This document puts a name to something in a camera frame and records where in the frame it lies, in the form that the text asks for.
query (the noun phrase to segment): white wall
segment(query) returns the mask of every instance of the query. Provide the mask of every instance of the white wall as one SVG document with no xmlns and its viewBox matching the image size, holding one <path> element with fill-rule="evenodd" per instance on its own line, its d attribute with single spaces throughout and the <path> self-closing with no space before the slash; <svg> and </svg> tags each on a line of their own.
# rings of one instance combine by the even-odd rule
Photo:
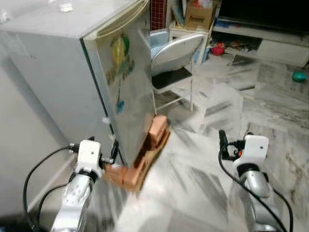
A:
<svg viewBox="0 0 309 232">
<path fill-rule="evenodd" d="M 0 10 L 18 17 L 47 0 L 1 0 Z M 22 212 L 22 190 L 29 170 L 49 152 L 67 145 L 0 41 L 0 217 Z M 33 176 L 29 203 L 50 181 L 68 156 L 57 154 Z"/>
</svg>

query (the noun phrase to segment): white refrigerator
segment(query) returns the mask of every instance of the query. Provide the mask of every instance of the white refrigerator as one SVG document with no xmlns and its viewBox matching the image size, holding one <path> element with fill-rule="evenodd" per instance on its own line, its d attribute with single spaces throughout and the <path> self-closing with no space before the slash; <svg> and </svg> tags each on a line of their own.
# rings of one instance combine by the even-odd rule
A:
<svg viewBox="0 0 309 232">
<path fill-rule="evenodd" d="M 71 3 L 1 25 L 1 41 L 69 142 L 94 135 L 108 157 L 117 139 L 117 163 L 131 166 L 154 116 L 149 1 Z"/>
</svg>

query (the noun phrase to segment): red object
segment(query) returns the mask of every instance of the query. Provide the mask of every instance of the red object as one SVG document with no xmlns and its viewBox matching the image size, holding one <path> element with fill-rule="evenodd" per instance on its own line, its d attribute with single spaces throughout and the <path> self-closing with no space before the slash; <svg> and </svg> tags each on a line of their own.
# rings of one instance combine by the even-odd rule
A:
<svg viewBox="0 0 309 232">
<path fill-rule="evenodd" d="M 198 1 L 198 0 L 194 1 L 192 5 L 193 5 L 194 7 L 202 8 L 202 5 L 199 4 L 199 1 Z"/>
<path fill-rule="evenodd" d="M 222 55 L 224 53 L 224 47 L 213 47 L 211 53 L 215 56 Z"/>
<path fill-rule="evenodd" d="M 224 43 L 221 43 L 221 42 L 218 43 L 218 44 L 217 44 L 217 47 L 224 47 Z"/>
</svg>

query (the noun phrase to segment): television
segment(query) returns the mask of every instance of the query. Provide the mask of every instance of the television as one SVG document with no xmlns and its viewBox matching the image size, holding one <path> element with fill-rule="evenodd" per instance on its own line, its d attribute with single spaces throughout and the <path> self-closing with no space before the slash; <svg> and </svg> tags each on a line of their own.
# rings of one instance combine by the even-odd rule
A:
<svg viewBox="0 0 309 232">
<path fill-rule="evenodd" d="M 309 0 L 222 0 L 219 20 L 309 33 Z"/>
</svg>

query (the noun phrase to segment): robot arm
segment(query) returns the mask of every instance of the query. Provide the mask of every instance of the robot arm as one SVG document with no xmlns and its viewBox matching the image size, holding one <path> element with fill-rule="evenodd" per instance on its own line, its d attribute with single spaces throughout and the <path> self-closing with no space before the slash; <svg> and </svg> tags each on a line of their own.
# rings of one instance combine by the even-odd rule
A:
<svg viewBox="0 0 309 232">
<path fill-rule="evenodd" d="M 92 140 L 83 140 L 75 146 L 78 152 L 76 176 L 69 182 L 62 196 L 62 205 L 57 213 L 51 232 L 83 232 L 85 212 L 90 203 L 92 187 L 103 174 L 103 163 L 115 162 L 118 142 L 114 142 L 112 154 L 103 158 L 101 144 Z"/>
<path fill-rule="evenodd" d="M 260 171 L 267 154 L 268 138 L 248 134 L 243 141 L 233 143 L 237 151 L 234 152 L 235 156 L 230 156 L 223 130 L 219 131 L 219 137 L 222 159 L 233 161 L 238 180 L 257 195 L 278 217 L 279 211 L 274 201 L 274 189 L 268 182 L 267 174 Z M 250 232 L 282 231 L 278 222 L 255 197 L 244 190 L 239 192 L 239 196 L 244 205 L 247 227 Z"/>
</svg>

